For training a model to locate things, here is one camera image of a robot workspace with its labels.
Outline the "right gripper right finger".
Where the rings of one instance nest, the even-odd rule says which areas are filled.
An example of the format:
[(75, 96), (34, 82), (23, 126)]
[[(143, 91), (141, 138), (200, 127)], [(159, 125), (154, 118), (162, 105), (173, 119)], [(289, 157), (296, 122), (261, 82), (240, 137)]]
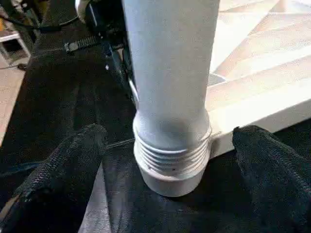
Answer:
[(255, 215), (267, 233), (311, 231), (311, 163), (273, 133), (236, 127), (232, 143)]

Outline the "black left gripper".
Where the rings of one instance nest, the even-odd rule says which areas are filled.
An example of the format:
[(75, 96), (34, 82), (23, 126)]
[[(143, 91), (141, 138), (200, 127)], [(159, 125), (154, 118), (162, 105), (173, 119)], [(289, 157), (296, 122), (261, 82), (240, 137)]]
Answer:
[(127, 97), (133, 96), (135, 79), (128, 45), (122, 2), (120, 0), (92, 0), (87, 4), (87, 24), (102, 40), (104, 54), (111, 59), (111, 67), (118, 85)]

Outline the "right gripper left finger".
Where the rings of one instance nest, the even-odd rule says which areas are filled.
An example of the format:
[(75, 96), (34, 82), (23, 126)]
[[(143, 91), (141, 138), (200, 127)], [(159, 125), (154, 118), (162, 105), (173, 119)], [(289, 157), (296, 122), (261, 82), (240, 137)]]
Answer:
[(97, 124), (65, 138), (7, 201), (0, 231), (78, 232), (106, 145), (106, 129)]

